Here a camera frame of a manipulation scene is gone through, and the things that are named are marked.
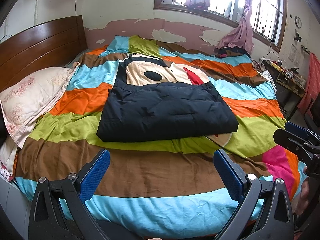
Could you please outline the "person's right hand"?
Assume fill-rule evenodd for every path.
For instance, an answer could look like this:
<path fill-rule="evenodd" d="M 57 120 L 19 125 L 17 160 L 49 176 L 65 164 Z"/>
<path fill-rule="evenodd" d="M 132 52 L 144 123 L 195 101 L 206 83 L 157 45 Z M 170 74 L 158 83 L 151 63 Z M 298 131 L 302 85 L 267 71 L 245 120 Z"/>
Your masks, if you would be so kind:
<path fill-rule="evenodd" d="M 309 177 L 307 176 L 302 185 L 300 187 L 300 193 L 295 196 L 293 201 L 291 202 L 293 207 L 293 212 L 300 216 L 304 210 L 308 207 L 309 204 L 309 193 L 310 193 L 310 186 L 309 186 Z"/>

